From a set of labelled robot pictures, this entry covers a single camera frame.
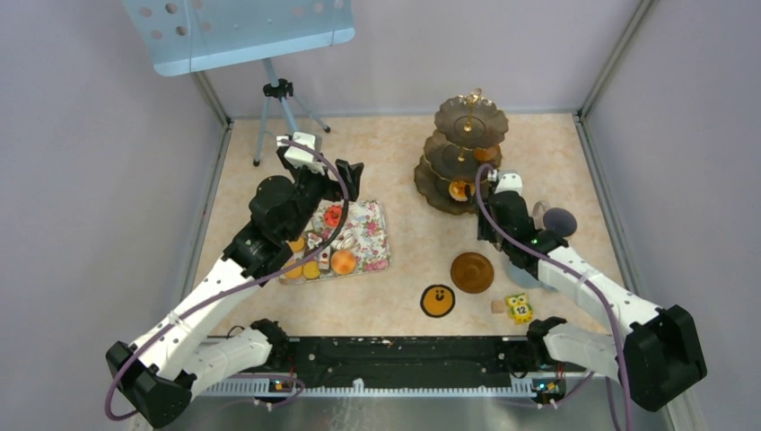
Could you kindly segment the red sprinkled donut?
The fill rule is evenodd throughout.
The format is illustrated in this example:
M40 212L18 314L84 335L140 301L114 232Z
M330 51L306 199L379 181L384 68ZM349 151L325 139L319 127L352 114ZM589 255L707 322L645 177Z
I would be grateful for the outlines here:
M323 213L322 219L326 226L331 228L340 228L348 218L348 207L341 205L331 205Z

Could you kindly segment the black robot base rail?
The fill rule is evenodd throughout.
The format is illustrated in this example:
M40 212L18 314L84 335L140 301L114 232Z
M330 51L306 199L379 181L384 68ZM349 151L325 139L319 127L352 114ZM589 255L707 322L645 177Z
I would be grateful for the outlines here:
M295 377L314 395L532 397L564 394L566 377L579 369L539 358L523 337L301 337L244 372Z

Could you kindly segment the orange fruit tart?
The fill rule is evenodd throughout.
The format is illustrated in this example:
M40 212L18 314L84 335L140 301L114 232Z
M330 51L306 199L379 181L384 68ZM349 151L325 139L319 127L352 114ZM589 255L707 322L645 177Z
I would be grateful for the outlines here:
M473 192L471 184L465 181L452 181L448 186L450 198L459 203L469 202Z

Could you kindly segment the brown croissant pastry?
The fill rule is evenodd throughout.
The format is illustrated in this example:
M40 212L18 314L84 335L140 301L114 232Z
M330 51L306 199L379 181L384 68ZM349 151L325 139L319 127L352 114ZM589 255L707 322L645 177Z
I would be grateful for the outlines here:
M476 148L473 150L473 157L480 163L489 163L501 158L501 149L499 145L489 146L487 148Z

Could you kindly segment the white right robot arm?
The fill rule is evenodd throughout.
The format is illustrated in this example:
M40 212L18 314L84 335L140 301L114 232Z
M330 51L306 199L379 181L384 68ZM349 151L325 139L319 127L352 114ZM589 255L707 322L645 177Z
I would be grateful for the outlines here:
M603 325L593 334L562 318L533 321L536 339L526 346L529 363L549 370L558 362L580 365L621 385L625 396L655 412L707 375L691 313L628 291L594 268L553 230L538 229L515 189L478 193L477 235L503 252L513 268L555 289Z

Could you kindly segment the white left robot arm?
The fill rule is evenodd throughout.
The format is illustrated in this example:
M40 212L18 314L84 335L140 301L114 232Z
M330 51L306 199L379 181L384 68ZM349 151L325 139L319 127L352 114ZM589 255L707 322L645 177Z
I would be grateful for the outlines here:
M214 346L202 344L239 303L329 246L326 239L291 261L291 242L322 202L337 202L346 211L360 195L363 163L319 158L283 165L288 175L259 183L249 202L249 221L197 287L144 335L107 350L112 381L103 407L108 419L140 415L154 428L166 427L209 387L248 368L261 365L272 372L284 366L286 336L274 321L258 321Z

